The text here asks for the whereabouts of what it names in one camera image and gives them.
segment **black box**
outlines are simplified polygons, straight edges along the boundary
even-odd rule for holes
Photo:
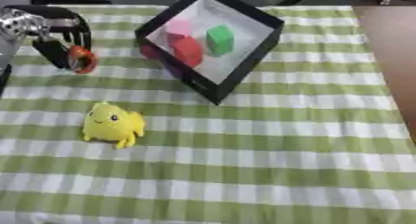
[[[163,25],[173,18],[193,23],[192,36],[195,31],[202,47],[202,31],[224,22],[234,32],[234,50],[220,58],[205,53],[201,66],[189,67],[171,54],[163,39]],[[277,44],[282,27],[282,20],[240,0],[180,0],[138,28],[136,39],[173,76],[218,105]]]

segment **red cube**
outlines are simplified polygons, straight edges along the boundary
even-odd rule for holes
[[[172,44],[175,56],[194,68],[202,62],[202,47],[191,36],[184,37]]]

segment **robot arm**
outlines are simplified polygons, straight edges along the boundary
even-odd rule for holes
[[[62,33],[72,46],[67,48],[52,33]],[[0,10],[0,96],[11,72],[10,61],[28,36],[33,37],[32,45],[60,69],[87,73],[97,65],[90,52],[90,29],[80,15],[63,7],[7,6]]]

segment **green and white checkered tablecloth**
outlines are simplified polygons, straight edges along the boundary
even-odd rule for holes
[[[416,150],[351,7],[268,7],[281,42],[216,107],[134,48],[161,7],[74,7],[99,66],[29,46],[0,99],[0,223],[416,222]],[[81,141],[97,101],[144,138]]]

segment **pink cube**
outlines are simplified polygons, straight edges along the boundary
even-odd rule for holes
[[[187,20],[169,20],[166,23],[165,30],[170,46],[177,40],[190,36],[190,25]]]

